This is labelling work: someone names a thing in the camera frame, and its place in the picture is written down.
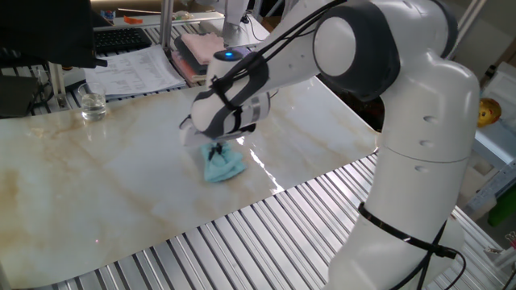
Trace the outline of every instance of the glass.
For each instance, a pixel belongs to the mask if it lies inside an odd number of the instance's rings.
[[[85,83],[79,87],[82,117],[99,121],[106,116],[106,87],[99,83]]]
[[[7,281],[6,273],[3,271],[0,263],[0,290],[10,290],[9,281]]]

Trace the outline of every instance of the marble surface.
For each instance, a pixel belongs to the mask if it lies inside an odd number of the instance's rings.
[[[202,88],[0,120],[0,261],[13,288],[60,282],[370,154],[377,133],[317,79],[282,89],[232,141],[248,170],[203,180],[179,123]]]

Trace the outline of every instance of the monitor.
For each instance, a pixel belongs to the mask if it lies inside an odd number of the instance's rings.
[[[106,66],[95,57],[89,0],[0,1],[0,48],[14,56],[0,66],[50,61],[64,66]]]

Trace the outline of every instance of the keyboard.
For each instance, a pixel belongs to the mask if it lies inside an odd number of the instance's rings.
[[[127,49],[148,48],[151,40],[141,28],[124,28],[94,32],[97,53],[120,52]]]

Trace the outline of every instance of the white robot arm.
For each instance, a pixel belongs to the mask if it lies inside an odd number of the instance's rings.
[[[327,289],[421,288],[451,262],[428,262],[428,253],[452,258],[448,247],[460,249],[464,239],[456,222],[443,224],[474,140],[479,85],[443,59],[456,35],[439,0],[301,0],[250,55],[214,56],[181,140],[200,145],[251,134],[268,115],[267,92],[317,73],[364,101],[381,96],[375,180],[332,260]],[[439,240],[446,248],[436,247]],[[430,266],[419,279],[414,269],[424,263]]]

